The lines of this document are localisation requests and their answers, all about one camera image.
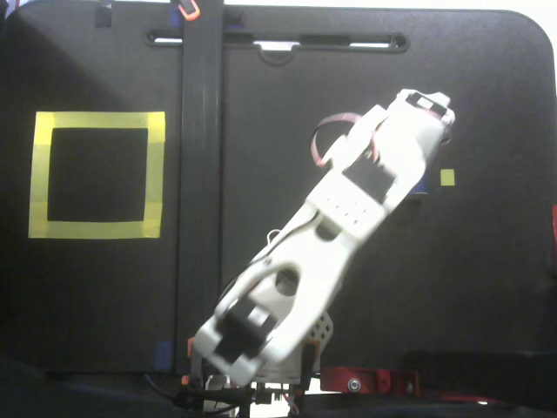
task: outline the orange clip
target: orange clip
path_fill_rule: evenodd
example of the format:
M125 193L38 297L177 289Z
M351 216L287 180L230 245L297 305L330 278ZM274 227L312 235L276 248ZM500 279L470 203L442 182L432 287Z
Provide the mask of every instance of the orange clip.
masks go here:
M193 9L193 10L189 10L188 12L185 11L184 6L181 3L178 5L178 8L180 9L180 13L182 13L182 16L184 16L185 20L191 22L192 20L195 20L201 16L201 11L199 10L198 4L195 3L195 0L184 0L184 3L188 4L187 6L188 9Z

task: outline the red object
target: red object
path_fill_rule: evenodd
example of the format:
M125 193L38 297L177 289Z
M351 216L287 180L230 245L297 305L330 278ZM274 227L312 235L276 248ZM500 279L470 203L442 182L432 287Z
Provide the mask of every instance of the red object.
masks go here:
M496 401L495 399L482 398L481 396L471 396L467 394L453 394L449 392L440 394L440 399L442 399L443 401L452 401L452 402L500 403L500 401Z
M554 220L555 259L557 260L557 205L552 208Z
M396 394L419 396L417 372L327 367L321 370L321 390L343 394Z
M182 6L182 4L178 5L178 8L180 10L180 13L182 13L182 16L184 17L185 20L187 20L188 22L197 19L199 16L201 16L201 11L199 10L199 6L197 3L195 3L195 0L185 0L187 3L189 3L192 7L193 7L193 12L188 13L187 11L185 11L184 7Z

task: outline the small yellow square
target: small yellow square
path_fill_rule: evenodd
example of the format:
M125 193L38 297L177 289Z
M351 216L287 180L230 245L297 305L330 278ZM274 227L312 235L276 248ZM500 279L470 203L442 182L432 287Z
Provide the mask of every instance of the small yellow square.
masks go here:
M452 168L441 170L441 185L454 185L454 170Z

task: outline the wire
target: wire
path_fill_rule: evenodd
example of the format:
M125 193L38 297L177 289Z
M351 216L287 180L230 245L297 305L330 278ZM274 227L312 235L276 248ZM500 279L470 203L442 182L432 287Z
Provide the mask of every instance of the wire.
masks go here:
M319 151L317 149L317 132L319 127L330 124L331 122L351 122L355 124L361 119L361 115L356 113L337 113L335 115L331 115L326 117L325 119L321 120L318 125L315 127L315 131L313 131L313 138L312 144L310 145L310 151L312 152L312 158L315 165L319 168L323 168L326 166L327 162L324 161L321 156L319 155Z
M287 394L283 394L283 397L285 398L286 403L290 407L290 412L292 412L292 415L298 415L299 409L298 406L296 406L296 404L294 403L294 401L291 401Z
M148 374L144 374L143 377L147 381L147 384L149 385L149 387L151 389L153 389L155 392L157 392L157 394L160 394L162 397L164 397L166 399L169 399L171 401L176 400L176 398L174 396L165 392L163 389L159 388Z
M229 412L232 411L233 409L236 409L237 406L236 405L231 405L230 407L225 407L225 408L221 408L221 409L214 409L212 411L209 412L205 412L205 415L218 415L218 414L223 414L225 412Z
M285 239L291 237L294 233L298 232L300 229L303 229L304 227L310 225L315 219L317 219L317 217L319 216L319 211L316 211L315 214L312 216L311 219L307 220L306 222L296 226L295 228L291 229L288 233L286 233L285 235L283 235L282 237L280 237L280 239L276 239L275 241L273 241L273 246L271 248L269 248L269 251L267 251L265 254L263 254L261 257L258 257L255 260L250 261L250 263L238 274L236 274L235 276L232 276L232 279L230 280L230 282L228 283L228 285L226 285L225 290L220 294L220 296L218 297L218 301L217 304L225 297L225 295L230 291L230 289L232 288L232 286L234 286L234 283L236 283L236 280L238 279L238 277L245 271L248 269L248 267L259 263L261 260L266 259L267 257L269 257L269 255L271 255L271 253L275 250L275 248L277 248L277 246L279 246L282 242L285 241Z
M271 235L273 235L274 233L280 233L280 230L279 229L271 229L271 231L269 231L269 233L267 233L267 245L268 246L272 243Z

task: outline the black cable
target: black cable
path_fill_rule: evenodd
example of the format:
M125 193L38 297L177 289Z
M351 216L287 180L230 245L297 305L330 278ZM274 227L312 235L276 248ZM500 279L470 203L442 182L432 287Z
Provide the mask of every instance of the black cable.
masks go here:
M205 412L205 415L223 414L224 412L232 411L233 409L236 409L236 408L237 408L236 405L231 405L230 407L225 407L225 408L221 408L221 409L215 409L214 411Z
M174 396L165 392L163 389L159 388L148 374L144 374L143 377L147 381L147 384L149 385L149 387L151 389L153 389L155 392L157 392L157 394L161 395L162 397L164 397L164 398L166 398L170 401L175 401L176 400L176 398Z
M265 254L263 254L261 257L250 261L250 263L238 274L236 274L235 276L232 276L231 281L228 283L228 285L226 285L225 290L220 294L220 296L218 297L218 301L217 304L225 297L225 295L228 293L228 291L232 288L232 286L234 286L234 283L236 283L236 280L238 279L238 277L245 271L248 269L248 267L254 265L255 263L259 263L261 260L269 257L269 255L271 255L271 253L275 250L275 248L277 248L277 246L280 245L280 243L282 243L285 239L287 239L288 237L292 236L294 233L298 232L300 229L308 226L309 224L311 224L315 219L317 219L317 217L319 216L319 211L316 211L315 214L312 216L311 219L307 220L306 222L304 222L303 224L300 224L298 226L296 226L295 228L291 229L287 234L285 234L285 236L281 237L276 243L274 243L274 245L269 248L269 251L267 251Z

